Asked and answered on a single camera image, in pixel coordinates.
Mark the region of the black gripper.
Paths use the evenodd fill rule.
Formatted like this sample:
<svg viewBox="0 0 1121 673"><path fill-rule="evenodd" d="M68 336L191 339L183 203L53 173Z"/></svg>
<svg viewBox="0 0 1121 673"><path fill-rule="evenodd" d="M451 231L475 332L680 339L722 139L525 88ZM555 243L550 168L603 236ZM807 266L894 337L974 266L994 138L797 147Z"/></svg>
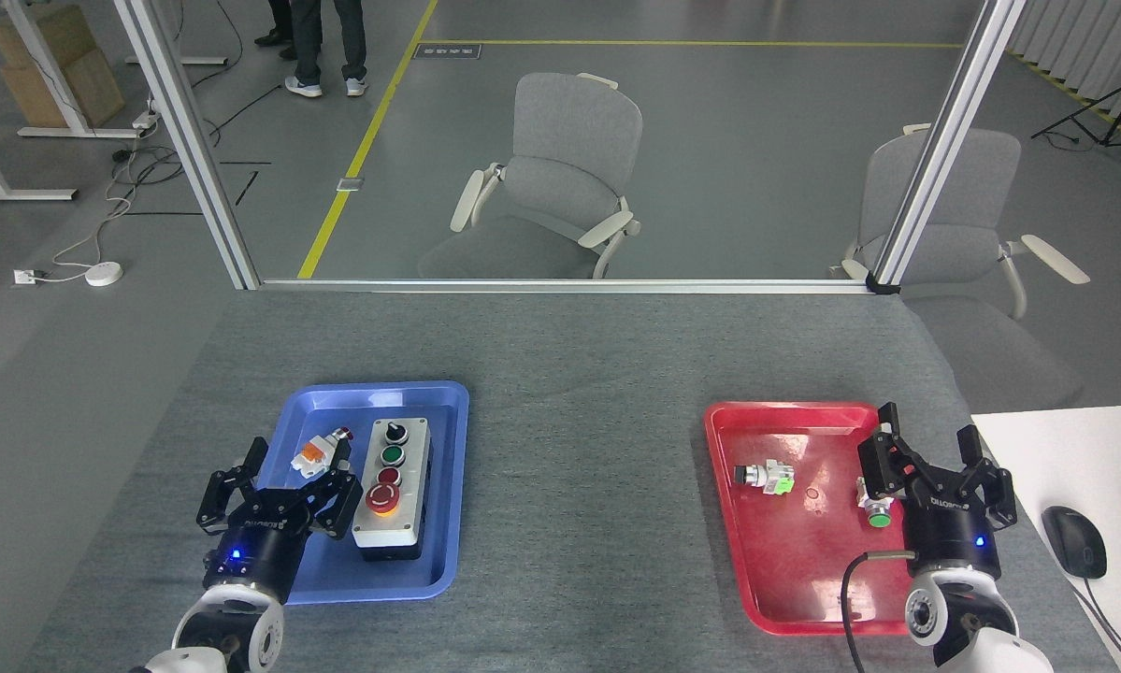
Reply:
<svg viewBox="0 0 1121 673"><path fill-rule="evenodd" d="M876 430L858 446L868 496L873 501L886 497L904 501L905 546L915 553L906 563L908 572L954 566L1001 571L986 515L993 525L1017 523L1012 473L984 457L984 443L975 425L962 427L956 437L963 463L958 501L933 495L933 468L900 434L895 402L878 408ZM978 489L983 490L984 503L975 494Z"/></svg>
<svg viewBox="0 0 1121 673"><path fill-rule="evenodd" d="M254 437L242 464L215 470L209 477L196 522L209 536L226 532L205 557L204 588L252 586L286 603L309 531L325 533L332 540L345 537L364 489L348 459L335 459L323 474L300 487L306 508L287 506L278 511L260 507L253 479L265 464L267 451L265 437ZM237 491L244 504L228 516L228 503Z"/></svg>

